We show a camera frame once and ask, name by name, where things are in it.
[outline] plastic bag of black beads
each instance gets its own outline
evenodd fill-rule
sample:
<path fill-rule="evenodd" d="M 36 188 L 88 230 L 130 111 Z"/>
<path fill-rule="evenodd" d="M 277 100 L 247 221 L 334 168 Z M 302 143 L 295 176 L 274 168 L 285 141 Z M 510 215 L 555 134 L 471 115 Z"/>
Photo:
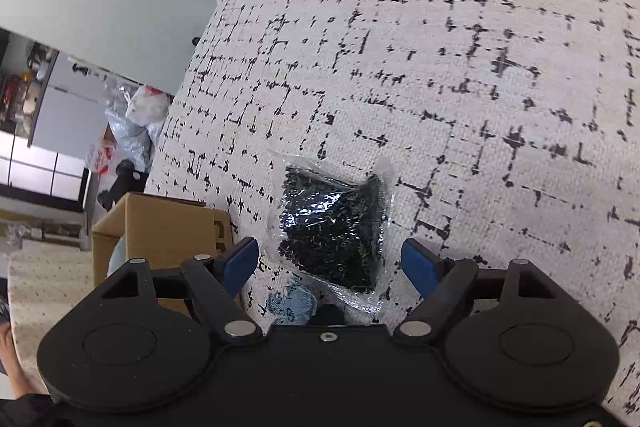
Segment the plastic bag of black beads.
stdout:
<path fill-rule="evenodd" d="M 353 180 L 300 156 L 277 155 L 273 164 L 267 256 L 322 282 L 349 306 L 379 314 L 374 290 L 384 271 L 390 163 L 380 160 Z"/>

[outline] person's arm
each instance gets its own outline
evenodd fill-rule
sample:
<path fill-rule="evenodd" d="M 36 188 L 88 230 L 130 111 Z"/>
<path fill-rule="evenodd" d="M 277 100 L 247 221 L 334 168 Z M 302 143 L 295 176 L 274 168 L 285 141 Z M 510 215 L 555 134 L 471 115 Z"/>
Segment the person's arm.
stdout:
<path fill-rule="evenodd" d="M 35 393 L 15 353 L 14 336 L 9 323 L 0 325 L 0 361 L 4 365 L 16 399 L 25 394 Z"/>

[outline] person's hand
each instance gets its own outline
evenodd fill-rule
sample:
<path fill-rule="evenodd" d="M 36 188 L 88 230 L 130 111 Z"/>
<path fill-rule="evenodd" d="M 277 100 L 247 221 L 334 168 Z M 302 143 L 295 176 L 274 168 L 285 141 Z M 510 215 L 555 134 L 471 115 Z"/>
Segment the person's hand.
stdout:
<path fill-rule="evenodd" d="M 22 371 L 18 356 L 15 353 L 11 324 L 8 322 L 0 325 L 0 360 L 7 374 L 9 372 Z"/>

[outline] brown box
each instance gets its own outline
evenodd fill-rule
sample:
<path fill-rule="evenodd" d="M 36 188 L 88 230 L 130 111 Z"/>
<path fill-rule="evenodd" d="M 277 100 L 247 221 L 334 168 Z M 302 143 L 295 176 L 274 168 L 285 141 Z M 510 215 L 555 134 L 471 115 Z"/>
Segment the brown box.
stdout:
<path fill-rule="evenodd" d="M 127 259 L 144 257 L 152 269 L 178 267 L 199 253 L 216 257 L 233 246 L 231 222 L 223 210 L 197 201 L 130 192 L 93 227 L 95 286 L 106 279 L 111 253 L 123 235 Z M 188 315 L 180 300 L 159 302 Z"/>

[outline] window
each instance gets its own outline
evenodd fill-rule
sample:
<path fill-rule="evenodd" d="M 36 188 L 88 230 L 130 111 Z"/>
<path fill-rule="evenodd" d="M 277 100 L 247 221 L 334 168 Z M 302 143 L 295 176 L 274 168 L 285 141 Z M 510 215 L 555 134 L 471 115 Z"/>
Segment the window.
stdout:
<path fill-rule="evenodd" d="M 87 174 L 84 161 L 40 147 L 0 131 L 0 184 L 45 196 L 83 201 Z"/>

